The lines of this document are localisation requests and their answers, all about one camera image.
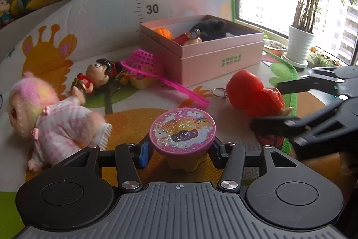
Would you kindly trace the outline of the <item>pink cupcake toy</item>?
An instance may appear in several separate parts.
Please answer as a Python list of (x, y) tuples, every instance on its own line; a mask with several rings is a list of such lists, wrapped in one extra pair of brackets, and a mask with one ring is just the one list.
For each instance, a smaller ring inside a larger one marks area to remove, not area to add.
[(160, 115), (151, 125), (152, 146), (164, 156), (173, 170), (194, 172), (207, 159), (214, 142), (216, 124), (201, 109), (182, 107)]

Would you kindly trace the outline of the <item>red hooded doll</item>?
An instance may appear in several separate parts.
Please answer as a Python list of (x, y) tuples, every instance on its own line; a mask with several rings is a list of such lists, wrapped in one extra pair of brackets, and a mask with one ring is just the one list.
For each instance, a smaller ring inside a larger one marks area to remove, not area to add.
[(227, 98), (231, 105), (246, 112), (249, 119), (287, 116), (294, 107), (286, 107), (279, 89), (267, 88), (261, 79), (247, 70), (235, 73), (225, 88), (214, 88), (216, 98)]

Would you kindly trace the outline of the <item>black plush cat toy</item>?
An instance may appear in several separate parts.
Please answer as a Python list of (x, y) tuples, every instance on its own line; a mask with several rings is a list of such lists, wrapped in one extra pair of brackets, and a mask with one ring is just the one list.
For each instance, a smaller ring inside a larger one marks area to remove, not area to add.
[(228, 29), (224, 21), (215, 19), (208, 19), (195, 24), (192, 30), (200, 31), (200, 38), (202, 41), (212, 41), (222, 39), (226, 36)]

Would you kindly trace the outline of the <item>red black figurine doll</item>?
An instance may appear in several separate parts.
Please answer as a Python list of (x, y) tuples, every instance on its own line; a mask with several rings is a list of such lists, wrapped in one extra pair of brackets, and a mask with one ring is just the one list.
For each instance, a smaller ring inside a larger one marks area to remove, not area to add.
[(173, 41), (181, 46), (198, 44), (202, 42), (201, 31), (199, 29), (189, 30), (188, 32), (174, 38)]

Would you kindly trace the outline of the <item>orange toy pumpkin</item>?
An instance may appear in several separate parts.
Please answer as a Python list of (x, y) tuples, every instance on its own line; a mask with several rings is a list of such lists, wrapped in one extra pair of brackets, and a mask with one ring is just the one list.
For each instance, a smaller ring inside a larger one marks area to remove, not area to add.
[(167, 39), (173, 39), (171, 31), (167, 28), (156, 28), (154, 31)]

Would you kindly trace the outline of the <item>red flower pot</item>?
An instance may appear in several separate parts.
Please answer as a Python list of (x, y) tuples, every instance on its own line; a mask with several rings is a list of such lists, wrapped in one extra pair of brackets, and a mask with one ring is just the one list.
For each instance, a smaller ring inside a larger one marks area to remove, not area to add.
[(280, 58), (286, 52), (286, 47), (281, 42), (271, 39), (264, 39), (264, 49)]

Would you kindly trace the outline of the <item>baby doll pink pajamas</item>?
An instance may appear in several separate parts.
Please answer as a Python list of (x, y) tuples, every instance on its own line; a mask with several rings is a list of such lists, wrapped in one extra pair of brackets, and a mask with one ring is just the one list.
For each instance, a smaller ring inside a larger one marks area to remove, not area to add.
[(48, 82), (30, 71), (12, 87), (7, 111), (15, 132), (33, 143), (30, 171), (54, 166), (87, 146), (106, 150), (112, 125), (84, 103), (78, 88), (60, 100)]

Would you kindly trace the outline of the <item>black haired figurine doll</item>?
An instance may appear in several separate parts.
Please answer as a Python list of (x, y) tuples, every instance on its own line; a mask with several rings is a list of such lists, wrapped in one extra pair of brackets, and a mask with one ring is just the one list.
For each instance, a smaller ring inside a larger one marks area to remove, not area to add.
[(85, 95), (92, 95), (96, 89), (113, 81), (121, 70), (122, 66), (119, 62), (112, 62), (105, 58), (97, 59), (87, 67), (85, 73), (77, 74), (71, 87), (77, 87)]

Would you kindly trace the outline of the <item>pink toy net scoop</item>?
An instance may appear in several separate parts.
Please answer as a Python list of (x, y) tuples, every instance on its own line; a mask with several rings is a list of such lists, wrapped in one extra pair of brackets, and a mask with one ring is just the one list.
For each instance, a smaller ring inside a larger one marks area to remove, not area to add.
[(199, 94), (166, 77), (164, 74), (164, 65), (160, 57), (157, 55), (142, 49), (136, 49), (129, 55), (129, 57), (120, 61), (120, 64), (128, 71), (137, 73), (139, 75), (157, 78), (167, 86), (185, 94), (187, 97), (191, 98), (202, 107), (207, 107), (210, 105), (210, 102), (206, 98), (201, 97)]

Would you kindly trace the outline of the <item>pink cardboard box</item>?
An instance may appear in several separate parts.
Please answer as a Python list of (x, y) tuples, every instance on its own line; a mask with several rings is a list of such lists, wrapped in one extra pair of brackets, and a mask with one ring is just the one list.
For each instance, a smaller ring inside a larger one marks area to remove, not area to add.
[(263, 33), (232, 21), (225, 21), (231, 36), (184, 46), (154, 31), (156, 28), (167, 28), (177, 37), (207, 19), (221, 20), (216, 16), (197, 15), (144, 22), (140, 24), (140, 47), (158, 56), (165, 75), (185, 87), (261, 61)]

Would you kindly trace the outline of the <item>small cartoon boy doll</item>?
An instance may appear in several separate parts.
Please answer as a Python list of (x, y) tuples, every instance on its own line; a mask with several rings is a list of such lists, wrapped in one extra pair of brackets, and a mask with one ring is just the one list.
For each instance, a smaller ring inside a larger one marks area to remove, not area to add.
[(10, 4), (6, 0), (0, 0), (0, 20), (1, 28), (14, 21), (14, 18), (10, 13)]

